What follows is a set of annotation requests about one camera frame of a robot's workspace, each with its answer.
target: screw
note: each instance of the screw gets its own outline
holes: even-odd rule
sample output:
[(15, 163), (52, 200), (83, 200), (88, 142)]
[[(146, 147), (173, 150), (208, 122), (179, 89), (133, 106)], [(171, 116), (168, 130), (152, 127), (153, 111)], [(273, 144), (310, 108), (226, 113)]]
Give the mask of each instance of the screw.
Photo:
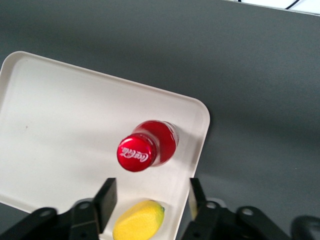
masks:
[(79, 208), (80, 208), (80, 209), (87, 209), (89, 206), (90, 206), (90, 204), (87, 203), (87, 202), (85, 202), (85, 203), (82, 203), (82, 204), (79, 206)]
[(40, 217), (48, 216), (50, 213), (51, 213), (50, 210), (43, 211), (42, 213), (40, 213)]
[(252, 210), (250, 210), (249, 208), (242, 209), (242, 213), (244, 215), (248, 215), (248, 216), (252, 216), (254, 214), (254, 212)]
[(206, 203), (206, 207), (209, 208), (209, 209), (215, 209), (216, 208), (216, 204), (212, 201), (208, 201)]

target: coca-cola bottle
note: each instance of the coca-cola bottle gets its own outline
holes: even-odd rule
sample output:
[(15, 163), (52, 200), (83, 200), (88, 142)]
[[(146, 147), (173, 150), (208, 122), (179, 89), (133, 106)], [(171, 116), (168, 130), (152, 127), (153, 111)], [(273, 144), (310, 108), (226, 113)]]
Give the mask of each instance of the coca-cola bottle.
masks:
[(131, 172), (159, 166), (173, 156), (178, 141), (178, 132), (173, 124), (158, 120), (145, 121), (119, 144), (118, 162)]

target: black cable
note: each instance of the black cable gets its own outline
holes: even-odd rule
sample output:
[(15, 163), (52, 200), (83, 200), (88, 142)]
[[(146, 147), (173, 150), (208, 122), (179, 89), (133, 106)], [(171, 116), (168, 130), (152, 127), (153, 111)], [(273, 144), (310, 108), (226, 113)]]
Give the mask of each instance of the black cable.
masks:
[(299, 2), (300, 0), (295, 0), (294, 3), (292, 3), (290, 6), (286, 7), (285, 9), (290, 9), (291, 7), (293, 7), (294, 5), (296, 5), (297, 2)]

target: red bottle cap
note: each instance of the red bottle cap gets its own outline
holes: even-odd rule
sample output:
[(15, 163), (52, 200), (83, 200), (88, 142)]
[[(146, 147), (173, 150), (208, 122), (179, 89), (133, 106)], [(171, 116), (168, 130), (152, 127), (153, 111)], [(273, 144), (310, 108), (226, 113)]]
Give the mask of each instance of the red bottle cap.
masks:
[(146, 134), (137, 133), (121, 141), (116, 155), (124, 169), (131, 172), (139, 172), (155, 161), (157, 148), (152, 138)]

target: red bottle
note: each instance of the red bottle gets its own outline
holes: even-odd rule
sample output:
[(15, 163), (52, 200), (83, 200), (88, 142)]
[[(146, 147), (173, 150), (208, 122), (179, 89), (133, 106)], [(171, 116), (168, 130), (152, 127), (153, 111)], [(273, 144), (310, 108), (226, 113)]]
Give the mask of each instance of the red bottle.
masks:
[(120, 165), (131, 172), (167, 162), (175, 153), (179, 136), (169, 122), (149, 120), (138, 125), (117, 149)]

